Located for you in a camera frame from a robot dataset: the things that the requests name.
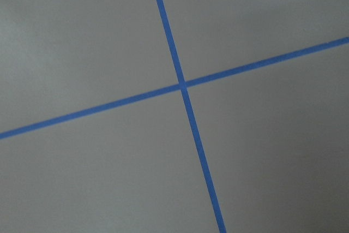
gray floor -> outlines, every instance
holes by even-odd
[[[187,80],[349,36],[349,0],[164,0]],[[0,0],[0,134],[177,84],[155,0]],[[349,44],[189,94],[227,232],[349,232]],[[180,91],[0,140],[0,233],[218,232]]]

floor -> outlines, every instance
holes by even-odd
[[[0,233],[349,232],[348,0],[0,0]]]

blue line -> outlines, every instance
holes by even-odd
[[[214,189],[212,177],[211,177],[211,174],[209,172],[209,167],[207,164],[206,156],[205,156],[205,153],[204,153],[204,150],[202,147],[202,142],[201,142],[200,133],[198,131],[198,127],[196,124],[195,115],[194,115],[194,112],[192,110],[188,89],[186,87],[186,82],[185,82],[184,75],[182,72],[182,67],[180,66],[180,61],[178,58],[175,41],[174,41],[173,36],[172,36],[169,20],[167,18],[164,1],[157,0],[157,4],[158,4],[161,20],[163,21],[163,26],[164,26],[164,30],[165,30],[165,34],[166,34],[166,38],[167,38],[167,43],[169,44],[173,65],[174,65],[174,68],[176,70],[177,79],[178,79],[178,83],[180,86],[180,91],[182,93],[186,113],[188,115],[192,135],[194,137],[194,141],[195,141],[195,145],[196,145],[197,154],[198,154],[198,157],[199,157],[199,160],[201,163],[201,168],[202,168],[203,175],[204,175],[204,178],[206,181],[206,186],[207,186],[208,193],[209,193],[211,203],[213,206],[213,211],[214,211],[214,214],[216,217],[217,225],[218,225],[220,232],[226,232],[224,220],[223,220],[222,213],[221,213],[221,210],[219,207],[219,203],[218,203],[217,195],[216,195],[216,192]]]
[[[293,58],[297,58],[297,57],[302,57],[305,55],[309,55],[311,53],[323,51],[326,49],[331,49],[333,47],[348,44],[348,43],[349,43],[349,37],[337,39],[337,40],[327,42],[324,44],[307,47],[306,49],[293,51],[293,52],[290,52],[290,53],[287,53],[284,55],[267,58],[267,59],[264,59],[264,60],[261,60],[258,62],[247,64],[247,65],[242,65],[241,67],[236,67],[236,68],[228,69],[228,70],[225,70],[222,72],[214,73],[212,75],[203,76],[203,77],[199,77],[197,79],[189,80],[186,82],[186,85],[188,87],[196,86],[196,85],[199,85],[202,83],[214,81],[217,79],[222,79],[222,78],[227,77],[227,76],[237,75],[237,74],[240,74],[240,73],[243,73],[246,71],[266,67],[268,65],[276,64],[276,63],[286,61],[289,59],[293,59]]]
[[[59,123],[63,123],[66,121],[70,121],[70,120],[74,120],[76,118],[80,118],[80,117],[85,117],[88,115],[92,115],[98,112],[102,112],[102,111],[106,111],[106,110],[110,110],[110,109],[114,109],[116,107],[120,107],[123,105],[128,105],[137,101],[141,101],[141,100],[145,100],[148,98],[153,98],[153,97],[157,97],[159,95],[163,95],[166,93],[170,93],[170,92],[174,92],[179,90],[179,85],[172,85],[172,86],[168,86],[168,87],[164,87],[164,88],[160,88],[160,89],[156,89],[153,91],[149,91],[146,93],[142,93],[139,95],[134,95],[132,97],[129,98],[124,98],[124,99],[120,99],[120,100],[116,100],[110,103],[106,103],[103,105],[99,105],[99,106],[95,106],[95,107],[91,107],[89,109],[84,109],[78,112],[74,112],[74,113],[70,113],[64,116],[60,116],[60,117],[55,117],[49,120],[45,120],[45,121],[41,121],[38,123],[34,123],[34,124],[30,124],[21,128],[16,128],[16,129],[12,129],[3,133],[0,133],[0,140],[1,139],[5,139],[5,138],[9,138],[11,136],[15,136],[15,135],[20,135],[23,133],[27,133],[27,132],[31,132],[37,129],[41,129],[41,128],[45,128],[48,126],[52,126],[55,124],[59,124]]]

